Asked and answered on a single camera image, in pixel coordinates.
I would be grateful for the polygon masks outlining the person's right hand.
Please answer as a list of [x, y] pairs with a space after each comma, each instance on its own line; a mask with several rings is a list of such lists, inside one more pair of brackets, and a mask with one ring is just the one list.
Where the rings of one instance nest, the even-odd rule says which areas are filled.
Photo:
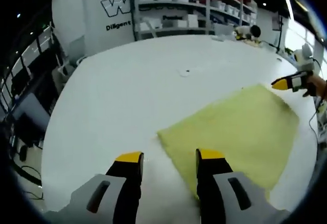
[[303, 94], [303, 97], [307, 96], [319, 96], [326, 100], [326, 80], [317, 75], [311, 75], [307, 78], [307, 84], [315, 86], [315, 94], [311, 94], [309, 89]]

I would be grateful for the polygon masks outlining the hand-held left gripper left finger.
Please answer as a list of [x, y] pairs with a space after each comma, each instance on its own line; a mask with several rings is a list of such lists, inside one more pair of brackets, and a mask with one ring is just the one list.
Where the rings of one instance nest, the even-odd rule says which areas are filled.
[[141, 198], [144, 153], [118, 156], [105, 174], [97, 174], [71, 194], [61, 210], [64, 223], [136, 223]]

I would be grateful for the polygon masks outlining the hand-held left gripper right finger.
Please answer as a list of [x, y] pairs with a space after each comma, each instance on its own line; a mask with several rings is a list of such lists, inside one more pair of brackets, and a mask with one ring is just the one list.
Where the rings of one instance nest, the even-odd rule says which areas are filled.
[[233, 171], [215, 150], [196, 150], [197, 195], [201, 223], [282, 223], [289, 215], [265, 197], [265, 190]]

